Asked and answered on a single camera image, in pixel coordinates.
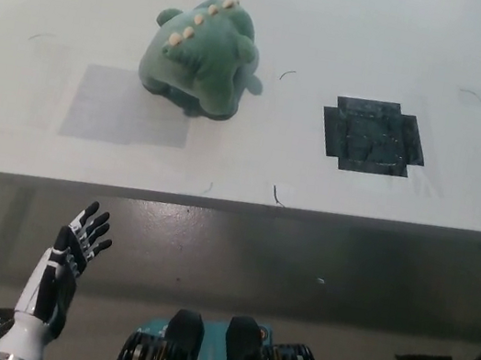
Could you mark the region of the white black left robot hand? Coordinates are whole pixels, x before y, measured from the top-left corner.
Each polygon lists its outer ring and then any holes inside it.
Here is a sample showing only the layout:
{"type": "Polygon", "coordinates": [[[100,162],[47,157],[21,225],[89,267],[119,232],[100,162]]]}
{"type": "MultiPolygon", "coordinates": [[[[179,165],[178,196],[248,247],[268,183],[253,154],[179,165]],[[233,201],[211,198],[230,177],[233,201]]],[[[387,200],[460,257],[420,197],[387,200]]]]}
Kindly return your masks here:
{"type": "Polygon", "coordinates": [[[111,245],[104,235],[110,215],[95,201],[61,226],[41,256],[14,307],[10,330],[0,337],[0,360],[43,360],[46,346],[62,333],[87,265],[111,245]]]}

